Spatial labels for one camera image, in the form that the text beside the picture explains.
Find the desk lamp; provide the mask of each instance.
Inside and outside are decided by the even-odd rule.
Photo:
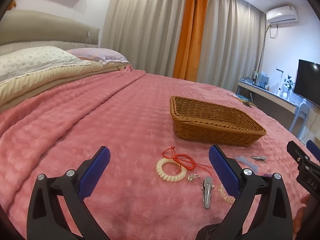
[[[281,70],[281,69],[276,69],[277,71],[279,71],[279,72],[281,72],[281,79],[280,79],[280,82],[279,82],[279,90],[278,90],[278,92],[276,93],[278,96],[280,95],[280,90],[281,90],[281,83],[282,83],[282,76],[283,76],[283,70]]]

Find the pink pillow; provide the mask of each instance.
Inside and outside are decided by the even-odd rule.
[[[70,49],[68,53],[78,57],[82,60],[93,60],[100,62],[105,65],[109,62],[129,63],[127,59],[112,49],[101,49],[101,48],[81,48],[81,49]]]

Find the white coil hair tie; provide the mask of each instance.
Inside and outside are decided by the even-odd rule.
[[[162,169],[162,165],[165,164],[165,163],[175,163],[175,164],[177,164],[181,168],[180,174],[176,175],[176,176],[165,174],[163,169]],[[176,181],[182,180],[187,174],[187,169],[185,167],[183,167],[180,164],[176,163],[173,159],[167,159],[167,158],[163,158],[163,159],[161,159],[161,160],[159,160],[157,162],[156,170],[157,170],[157,173],[160,176],[160,178],[162,178],[163,180],[166,180],[166,181],[171,181],[171,182],[176,182]]]

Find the air conditioner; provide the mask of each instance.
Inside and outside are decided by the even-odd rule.
[[[267,12],[267,21],[271,25],[298,23],[299,17],[293,6],[283,6]]]

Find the floral pillowcase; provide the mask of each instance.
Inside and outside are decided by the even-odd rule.
[[[90,65],[90,62],[52,46],[17,50],[0,56],[0,83],[28,73],[69,65]]]
[[[112,49],[102,48],[81,48],[70,49],[68,53],[82,60],[93,60],[105,65],[109,62],[129,63],[127,59],[120,53]]]

